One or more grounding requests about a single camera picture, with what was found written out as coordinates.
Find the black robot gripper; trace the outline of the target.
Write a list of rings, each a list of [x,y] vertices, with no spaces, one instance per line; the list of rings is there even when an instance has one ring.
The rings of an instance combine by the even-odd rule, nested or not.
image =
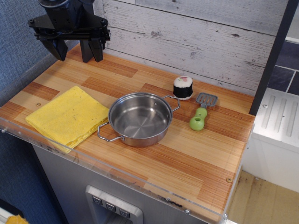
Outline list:
[[[110,40],[108,21],[93,12],[93,0],[40,0],[46,14],[30,19],[28,26],[57,59],[64,61],[65,40],[89,40],[96,62],[103,60],[106,41]]]

